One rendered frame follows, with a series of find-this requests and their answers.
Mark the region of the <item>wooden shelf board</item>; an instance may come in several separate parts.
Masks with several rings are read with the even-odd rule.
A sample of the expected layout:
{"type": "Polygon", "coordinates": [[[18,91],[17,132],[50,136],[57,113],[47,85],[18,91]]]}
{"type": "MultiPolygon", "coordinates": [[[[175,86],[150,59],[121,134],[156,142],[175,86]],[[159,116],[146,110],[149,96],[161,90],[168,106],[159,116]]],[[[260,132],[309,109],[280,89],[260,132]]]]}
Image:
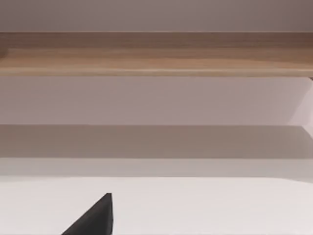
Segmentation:
{"type": "Polygon", "coordinates": [[[0,76],[313,78],[313,33],[0,32],[0,76]]]}

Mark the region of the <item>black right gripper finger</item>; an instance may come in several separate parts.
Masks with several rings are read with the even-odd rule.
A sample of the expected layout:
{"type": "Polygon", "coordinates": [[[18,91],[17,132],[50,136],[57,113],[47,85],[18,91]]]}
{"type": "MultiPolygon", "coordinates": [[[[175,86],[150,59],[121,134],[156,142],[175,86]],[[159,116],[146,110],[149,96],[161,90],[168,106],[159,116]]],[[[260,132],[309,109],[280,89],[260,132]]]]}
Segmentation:
{"type": "Polygon", "coordinates": [[[106,193],[61,235],[112,235],[112,193],[106,193]]]}

